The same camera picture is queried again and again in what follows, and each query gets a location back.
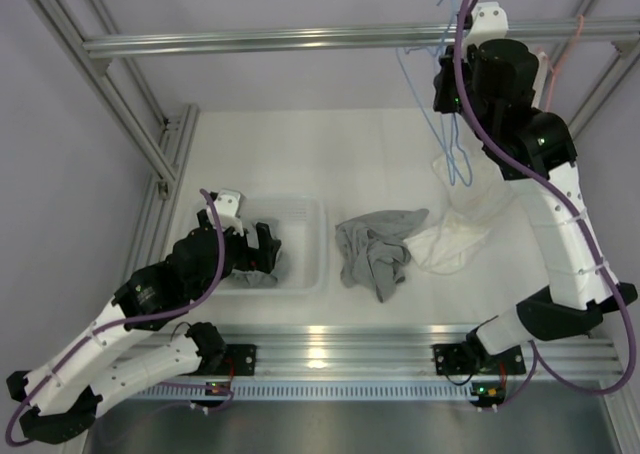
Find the blue wire hanger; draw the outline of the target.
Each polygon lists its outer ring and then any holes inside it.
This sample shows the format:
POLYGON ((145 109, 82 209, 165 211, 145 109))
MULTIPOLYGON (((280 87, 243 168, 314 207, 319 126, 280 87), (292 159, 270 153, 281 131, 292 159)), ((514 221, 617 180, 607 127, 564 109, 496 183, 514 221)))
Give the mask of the blue wire hanger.
POLYGON ((438 0, 438 8, 446 8, 448 15, 445 28, 438 35, 436 43, 431 46, 411 46, 395 49, 395 56, 404 77, 409 92, 416 103, 428 130, 434 136, 447 161, 452 161, 453 156, 453 121, 450 127, 445 126, 442 114, 432 110, 433 76, 436 74, 437 61, 440 54, 446 48, 446 39, 454 27, 458 12, 457 0, 438 0))
MULTIPOLYGON (((452 24, 449 23, 444 30, 444 33, 440 36, 435 48, 431 50, 432 64, 434 72, 436 70, 439 57, 445 53, 446 50, 446 38, 452 30, 452 24)), ((460 128, 458 120, 455 114, 450 114, 450 128, 449 134, 445 134, 444 128, 444 114, 440 114, 441 123, 441 137, 443 153, 445 155, 445 162, 447 167, 447 173, 449 177, 449 184, 453 187, 456 184, 462 184, 464 187, 471 187, 474 177, 473 171, 470 165, 469 157, 460 142, 460 128)))

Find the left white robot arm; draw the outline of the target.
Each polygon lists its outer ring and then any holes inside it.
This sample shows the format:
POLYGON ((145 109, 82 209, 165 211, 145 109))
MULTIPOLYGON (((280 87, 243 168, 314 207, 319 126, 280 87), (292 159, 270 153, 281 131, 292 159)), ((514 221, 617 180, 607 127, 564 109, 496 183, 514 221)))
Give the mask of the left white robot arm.
POLYGON ((45 365, 6 380, 19 406, 5 433, 11 447, 65 443, 130 396, 180 375, 219 371, 227 345, 209 322, 126 362, 120 356, 212 294, 235 271, 271 273, 281 252, 265 222, 237 231, 204 210, 162 261, 135 271, 100 315, 45 365))

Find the grey tank top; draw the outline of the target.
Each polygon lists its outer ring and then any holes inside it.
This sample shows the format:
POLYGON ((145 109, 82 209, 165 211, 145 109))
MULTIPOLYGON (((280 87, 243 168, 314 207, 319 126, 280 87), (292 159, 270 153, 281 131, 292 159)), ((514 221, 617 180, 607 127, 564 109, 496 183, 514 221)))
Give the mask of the grey tank top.
POLYGON ((345 287, 360 285, 380 303, 389 301, 405 280, 411 261, 405 239, 425 222, 429 210, 382 210, 335 226, 335 241, 343 259, 340 273, 345 287))
MULTIPOLYGON (((247 241, 250 248, 258 248, 257 224, 261 222, 269 226, 275 240, 279 240, 280 222, 275 218, 254 219, 247 227, 247 241)), ((284 282, 291 270, 291 259, 281 247, 276 256, 275 267, 270 273, 261 271, 240 271, 234 269, 227 280, 238 289, 272 289, 284 282)))

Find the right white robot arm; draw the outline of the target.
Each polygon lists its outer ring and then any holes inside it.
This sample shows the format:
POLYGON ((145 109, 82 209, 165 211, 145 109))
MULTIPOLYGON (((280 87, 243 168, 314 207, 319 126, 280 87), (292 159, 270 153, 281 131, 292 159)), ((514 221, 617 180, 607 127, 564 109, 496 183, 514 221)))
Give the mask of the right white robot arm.
POLYGON ((591 231, 566 123, 534 104, 538 58, 523 43, 492 39, 459 54, 447 46, 434 79, 434 109, 459 114, 523 206, 548 283, 471 331, 467 363, 488 371, 528 341, 582 335, 638 298, 609 271, 591 231))

